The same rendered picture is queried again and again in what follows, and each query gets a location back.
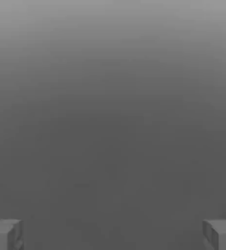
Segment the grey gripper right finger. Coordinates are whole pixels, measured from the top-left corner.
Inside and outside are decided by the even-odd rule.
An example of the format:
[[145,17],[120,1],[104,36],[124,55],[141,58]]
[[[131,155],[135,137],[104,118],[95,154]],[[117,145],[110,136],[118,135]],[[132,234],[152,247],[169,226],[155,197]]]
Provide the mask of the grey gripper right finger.
[[203,220],[205,250],[226,250],[226,219]]

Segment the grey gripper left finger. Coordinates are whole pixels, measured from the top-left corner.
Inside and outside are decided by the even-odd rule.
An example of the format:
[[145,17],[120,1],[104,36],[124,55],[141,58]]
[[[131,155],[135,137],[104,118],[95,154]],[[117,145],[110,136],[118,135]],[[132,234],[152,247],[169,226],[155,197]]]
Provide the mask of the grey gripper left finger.
[[24,250],[23,220],[0,219],[0,250]]

